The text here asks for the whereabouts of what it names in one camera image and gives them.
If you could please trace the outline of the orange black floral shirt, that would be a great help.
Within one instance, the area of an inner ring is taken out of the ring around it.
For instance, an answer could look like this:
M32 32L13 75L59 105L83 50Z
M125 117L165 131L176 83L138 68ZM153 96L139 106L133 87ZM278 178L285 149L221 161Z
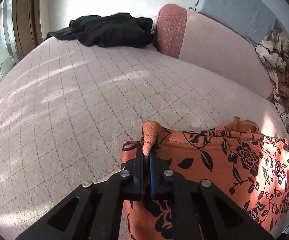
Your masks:
M125 163L150 152L192 181L210 180L255 222L278 237L289 224L289 153L285 138L261 134L250 121L207 131L174 131L142 124L141 141L125 141Z

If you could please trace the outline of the brown cream patterned blanket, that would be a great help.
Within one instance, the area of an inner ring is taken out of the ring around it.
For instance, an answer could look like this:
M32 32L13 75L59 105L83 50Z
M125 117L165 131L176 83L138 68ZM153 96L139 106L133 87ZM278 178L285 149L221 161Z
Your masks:
M274 86L273 97L289 112L289 39L274 30L255 46Z

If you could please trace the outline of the grey pillow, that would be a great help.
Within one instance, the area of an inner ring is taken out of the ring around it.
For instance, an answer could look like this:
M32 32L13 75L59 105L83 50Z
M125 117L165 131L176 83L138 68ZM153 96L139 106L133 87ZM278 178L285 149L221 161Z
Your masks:
M189 10L228 27L253 46L276 30L289 39L289 33L261 0L197 0Z

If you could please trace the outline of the pink bolster headrest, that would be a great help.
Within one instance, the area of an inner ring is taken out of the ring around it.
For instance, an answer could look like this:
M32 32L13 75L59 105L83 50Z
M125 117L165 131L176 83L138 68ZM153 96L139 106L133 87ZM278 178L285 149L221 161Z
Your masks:
M255 49L221 23L175 4L157 16L153 45L160 53L192 63L273 100L273 85Z

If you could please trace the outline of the black garment on bed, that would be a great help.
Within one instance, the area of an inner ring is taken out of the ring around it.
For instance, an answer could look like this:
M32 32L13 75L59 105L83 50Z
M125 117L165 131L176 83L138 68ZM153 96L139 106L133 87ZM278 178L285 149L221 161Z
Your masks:
M68 27L50 31L45 39L55 37L62 41L77 40L86 47L135 47L142 48L152 43L153 20L132 17L129 13L110 16L89 15L71 20Z

